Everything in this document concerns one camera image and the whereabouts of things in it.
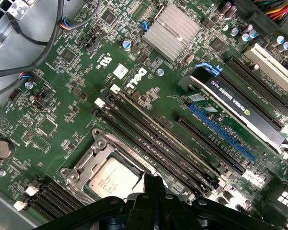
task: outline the white pci slot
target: white pci slot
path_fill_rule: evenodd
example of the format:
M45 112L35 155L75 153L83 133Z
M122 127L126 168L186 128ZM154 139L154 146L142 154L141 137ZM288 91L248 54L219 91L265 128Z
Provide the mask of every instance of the white pci slot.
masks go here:
M258 44L254 44L246 50L244 55L253 63L259 64L260 69L267 76L288 92L288 70L262 47Z

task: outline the motherboard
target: motherboard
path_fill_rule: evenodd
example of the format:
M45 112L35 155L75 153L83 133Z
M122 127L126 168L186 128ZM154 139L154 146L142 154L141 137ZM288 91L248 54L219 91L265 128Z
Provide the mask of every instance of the motherboard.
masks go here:
M14 207L48 222L127 200L148 173L187 204L208 197L285 229L288 58L277 33L245 39L249 23L225 5L103 0L63 31L0 112Z

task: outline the green circuit board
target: green circuit board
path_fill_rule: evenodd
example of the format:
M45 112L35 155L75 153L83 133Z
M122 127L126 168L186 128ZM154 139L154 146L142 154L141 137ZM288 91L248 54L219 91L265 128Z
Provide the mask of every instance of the green circuit board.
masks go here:
M236 56L245 64L250 62L242 55L248 44L239 45L236 38L230 36L230 30L223 28L228 25L241 27L246 23L238 16L229 21L218 18L219 6L222 1L214 4L210 0L174 1L186 15L188 15L200 27L200 31L188 47L174 63L169 63L152 47L142 41L143 31L141 23L151 22L158 13L157 4L154 1L125 0L103 1L97 18L90 24L79 30L64 32L55 43L46 62L34 71L34 86L27 90L24 86L25 79L19 89L21 96L15 100L8 100L0 112L0 138L10 139L16 146L16 153L10 159L0 161L0 169L7 174L0 177L0 189L13 200L17 200L36 175L48 175L64 186L64 180L60 175L62 167L72 168L87 149L92 145L92 129L99 128L111 133L116 133L124 140L124 136L117 133L109 124L91 114L90 109L94 102L101 97L102 89L110 89L113 84L118 85L127 93L126 85L144 68L147 74L136 85L136 90L141 95L139 105L155 117L163 116L170 123L168 127L173 133L190 145L200 158L205 159L211 165L219 167L221 160L207 152L204 146L197 143L177 123L177 117L182 115L202 133L204 133L217 146L231 155L245 169L244 175L220 168L223 178L228 186L234 187L246 199L256 203L261 199L260 193L274 178L288 183L288 163L283 162L281 156L254 137L247 129L213 98L209 98L207 92L199 90L196 93L207 97L204 101L194 102L200 111L207 116L212 115L211 120L224 130L230 131L230 135L251 152L256 160L251 161L239 153L221 136L210 129L205 122L196 117L188 109L182 96L186 93L178 85L178 81L196 64L207 62L211 65L220 65L232 81L247 84L238 77L228 66L224 59ZM87 3L76 15L75 20L81 21L88 12L94 9L94 5ZM201 24L203 18L216 18L212 29L207 29ZM91 31L96 34L100 42L93 52L88 52L83 45ZM210 44L215 38L223 43L223 48L217 52ZM127 52L122 48L122 41L127 38L136 44L140 53ZM185 58L194 54L195 58L190 64L184 62ZM157 76L156 69L164 70L163 76ZM285 99L288 94L281 90L274 82L262 72L256 73L258 77L266 79L273 84L274 90ZM267 101L261 100L251 88L247 88L247 94L258 101L270 114L280 118L288 127L288 117L283 116ZM29 100L31 95L46 93L46 110L41 112ZM204 108L217 108L217 112L211 112ZM288 128L284 130L288 137ZM153 163L160 168L161 175L168 184L169 190L177 190L177 181L158 163ZM190 198L190 191L183 186L178 191L181 199Z

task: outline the blue connector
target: blue connector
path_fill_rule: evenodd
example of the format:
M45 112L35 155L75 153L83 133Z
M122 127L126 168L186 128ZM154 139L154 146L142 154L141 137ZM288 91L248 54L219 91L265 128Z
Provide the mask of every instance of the blue connector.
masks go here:
M246 149L239 145L235 140L233 140L225 131L220 129L216 124L210 121L206 115L200 112L193 104L189 106L189 109L196 114L203 122L209 125L214 131L216 131L220 136L222 136L226 141L228 141L234 148L241 152L245 157L251 161L255 160L255 157L250 154Z
M214 68L213 66L209 65L208 63L204 62L198 65L195 65L195 67L204 67L206 69L206 71L208 71L209 73L213 74L214 77L218 77L218 75L221 73L222 68L220 66L216 66L216 68Z
M145 32L148 30L148 24L147 24L146 21L143 21L143 22L142 22L142 29L143 29L143 31L145 31Z

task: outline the blue clip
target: blue clip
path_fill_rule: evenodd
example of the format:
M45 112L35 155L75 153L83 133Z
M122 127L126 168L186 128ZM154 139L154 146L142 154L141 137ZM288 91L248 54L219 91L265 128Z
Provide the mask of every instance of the blue clip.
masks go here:
M204 67L206 69L206 71L208 71L209 73L213 74L214 77L217 77L220 72L222 71L222 68L220 66L216 66L216 68L214 68L213 66L209 65L208 63L204 62L198 65L195 65L195 67Z
M143 21L143 22L142 22L142 29L143 29L143 31L145 31L145 32L148 30L148 24L147 24L146 21Z

